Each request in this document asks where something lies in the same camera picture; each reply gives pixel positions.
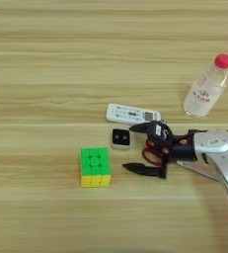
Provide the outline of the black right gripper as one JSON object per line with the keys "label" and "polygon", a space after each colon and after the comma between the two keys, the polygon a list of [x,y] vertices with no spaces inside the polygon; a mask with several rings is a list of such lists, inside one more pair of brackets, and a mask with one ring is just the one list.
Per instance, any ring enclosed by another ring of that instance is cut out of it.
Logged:
{"label": "black right gripper", "polygon": [[[132,126],[129,130],[146,133],[150,125],[151,123],[142,123]],[[184,135],[168,134],[167,138],[161,140],[157,146],[167,162],[197,160],[194,151],[194,133],[191,131]],[[125,163],[122,167],[138,175],[166,179],[167,162],[165,160],[153,166],[147,166],[143,163]]]}

